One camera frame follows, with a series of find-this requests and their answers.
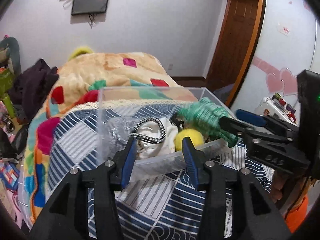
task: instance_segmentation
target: silver bolt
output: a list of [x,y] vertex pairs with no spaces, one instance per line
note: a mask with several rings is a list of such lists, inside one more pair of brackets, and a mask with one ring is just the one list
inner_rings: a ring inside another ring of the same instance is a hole
[[113,161],[111,161],[111,160],[106,161],[106,162],[104,163],[104,165],[106,165],[107,167],[112,167],[114,164],[115,164],[115,163],[114,163]]
[[250,173],[250,170],[248,168],[242,168],[241,169],[241,172],[244,174],[244,175],[248,175]]
[[75,175],[75,174],[78,173],[78,171],[79,171],[78,168],[72,168],[72,169],[70,170],[70,173],[71,173],[72,175]]
[[214,166],[214,161],[208,160],[205,162],[205,165],[211,168]]

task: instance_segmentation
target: blanket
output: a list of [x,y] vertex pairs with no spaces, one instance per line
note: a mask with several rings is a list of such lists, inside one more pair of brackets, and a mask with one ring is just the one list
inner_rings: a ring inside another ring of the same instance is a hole
[[[165,86],[179,87],[165,72],[160,62],[152,55],[142,52],[108,54],[92,53],[80,55],[58,69],[59,79],[52,87],[43,107],[29,126],[24,159],[24,184],[28,193],[30,219],[35,222],[45,204],[44,185],[47,181],[49,154],[41,150],[39,135],[43,122],[52,117],[63,117],[78,104],[92,101],[95,96],[86,97],[89,90],[102,86]],[[175,99],[195,101],[188,90],[170,89],[152,94],[139,88],[126,88],[119,92],[105,91],[108,99]]]

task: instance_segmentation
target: braided bracelet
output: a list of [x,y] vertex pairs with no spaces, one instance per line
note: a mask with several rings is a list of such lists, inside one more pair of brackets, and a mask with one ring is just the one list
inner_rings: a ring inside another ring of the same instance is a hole
[[[141,133],[136,133],[141,125],[143,125],[146,122],[150,122],[150,121],[151,122],[155,122],[159,126],[160,138],[153,138],[153,137],[149,137],[149,136],[146,136],[144,134],[141,134]],[[164,140],[165,140],[165,129],[164,129],[163,124],[161,123],[161,121],[158,118],[145,117],[135,125],[135,127],[133,128],[130,136],[135,137],[137,140],[144,141],[144,142],[147,142],[147,143],[159,144],[159,143],[163,143]]]

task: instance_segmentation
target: heart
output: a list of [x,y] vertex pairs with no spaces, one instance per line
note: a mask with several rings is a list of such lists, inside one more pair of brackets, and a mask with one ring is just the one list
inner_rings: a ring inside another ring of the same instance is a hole
[[269,93],[279,92],[282,91],[284,88],[283,81],[280,79],[278,75],[275,75],[274,73],[267,74],[266,83]]
[[297,77],[293,76],[288,68],[280,71],[280,78],[284,83],[283,95],[296,95],[298,93]]

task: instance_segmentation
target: door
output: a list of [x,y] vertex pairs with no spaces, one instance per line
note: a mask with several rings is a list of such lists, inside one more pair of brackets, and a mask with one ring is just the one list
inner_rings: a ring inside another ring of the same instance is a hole
[[210,91],[234,84],[247,54],[258,0],[228,0],[223,25],[206,78]]

